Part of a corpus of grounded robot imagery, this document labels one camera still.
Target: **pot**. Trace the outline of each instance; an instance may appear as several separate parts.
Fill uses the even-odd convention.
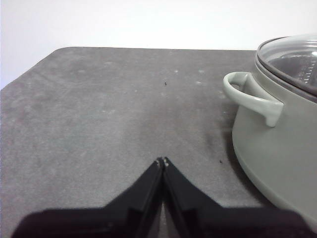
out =
[[[317,34],[264,42],[253,71],[229,73],[223,86],[239,105],[232,138],[243,170],[317,232]]]

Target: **pot handle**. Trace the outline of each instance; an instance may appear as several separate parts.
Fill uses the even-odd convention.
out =
[[[240,90],[248,84],[248,88],[256,95],[255,97],[235,89],[232,84],[238,85]],[[235,103],[257,112],[265,117],[267,126],[275,127],[281,116],[284,104],[265,91],[249,72],[233,72],[223,78],[223,88],[226,95]]]

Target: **lid rim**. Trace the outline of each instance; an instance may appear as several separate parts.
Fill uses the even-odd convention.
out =
[[[259,63],[266,69],[268,70],[270,73],[272,73],[273,75],[275,75],[276,77],[280,78],[281,80],[291,84],[292,86],[296,87],[297,89],[301,90],[301,91],[305,91],[306,93],[309,93],[310,95],[314,96],[314,97],[317,97],[317,87],[308,87],[306,86],[305,84],[301,83],[301,82],[297,82],[297,81],[294,81],[294,79],[289,76],[288,74],[282,72],[281,70],[279,70],[278,68],[270,65],[268,62],[265,62],[265,60],[261,57],[261,54],[260,54],[260,50],[261,48],[269,43],[269,42],[272,42],[272,41],[275,41],[275,40],[279,40],[279,39],[282,39],[282,38],[286,38],[286,37],[279,37],[279,38],[274,38],[274,39],[271,39],[271,40],[268,40],[268,41],[265,41],[263,42],[262,44],[259,45],[258,49],[257,49],[257,53],[256,53],[256,58],[258,59]]]
[[[296,87],[295,85],[281,79],[280,77],[278,77],[277,75],[275,75],[274,73],[272,73],[271,71],[269,71],[260,61],[259,61],[259,57],[256,55],[255,57],[255,66],[258,68],[258,70],[263,73],[265,76],[267,76],[270,80],[272,80],[273,82],[277,83],[278,85],[280,85],[281,87],[285,88],[286,90],[289,90],[292,93],[295,93],[296,95],[309,100],[313,103],[317,103],[317,96],[307,92],[306,90]]]

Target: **pot lid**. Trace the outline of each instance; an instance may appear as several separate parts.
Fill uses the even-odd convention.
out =
[[[268,71],[317,96],[317,33],[264,42],[257,56]]]

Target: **table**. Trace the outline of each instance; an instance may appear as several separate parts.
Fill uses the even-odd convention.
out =
[[[222,206],[272,206],[235,157],[222,91],[254,54],[70,47],[41,60],[1,91],[2,237],[31,212],[106,205],[160,156]]]

